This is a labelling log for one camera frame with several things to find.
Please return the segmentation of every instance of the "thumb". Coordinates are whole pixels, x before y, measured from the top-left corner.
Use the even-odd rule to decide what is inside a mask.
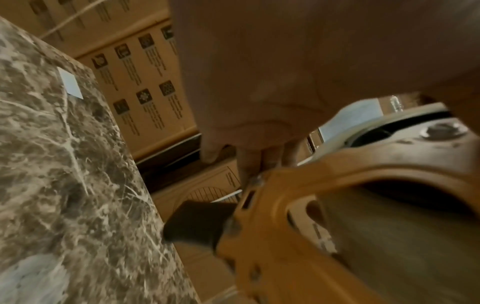
[[[201,138],[200,143],[200,160],[204,163],[213,163],[218,156],[224,145],[208,140],[207,138]]]

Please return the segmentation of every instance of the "brown marble surface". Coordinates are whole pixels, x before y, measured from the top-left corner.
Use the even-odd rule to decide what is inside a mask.
[[[197,302],[91,70],[1,18],[0,151],[0,303]]]

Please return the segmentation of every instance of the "marble countertop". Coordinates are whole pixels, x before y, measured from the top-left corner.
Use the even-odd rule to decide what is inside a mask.
[[[91,70],[1,18],[0,151],[1,303],[198,302]]]

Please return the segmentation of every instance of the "white paper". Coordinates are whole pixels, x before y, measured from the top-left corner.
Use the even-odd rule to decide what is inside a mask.
[[[57,67],[58,72],[60,73],[60,78],[63,82],[63,86],[65,86],[65,90],[68,94],[83,99],[82,93],[80,91],[79,84],[75,75],[65,71],[62,68]]]
[[[323,141],[326,142],[354,126],[382,116],[383,112],[377,98],[360,100],[341,109],[318,129]]]

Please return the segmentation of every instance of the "light blue paper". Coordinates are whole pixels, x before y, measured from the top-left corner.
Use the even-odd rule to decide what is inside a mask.
[[[79,84],[75,75],[65,71],[62,68],[57,67],[58,72],[60,73],[60,78],[63,82],[63,86],[65,86],[65,90],[68,94],[83,99],[82,93],[80,91]]]

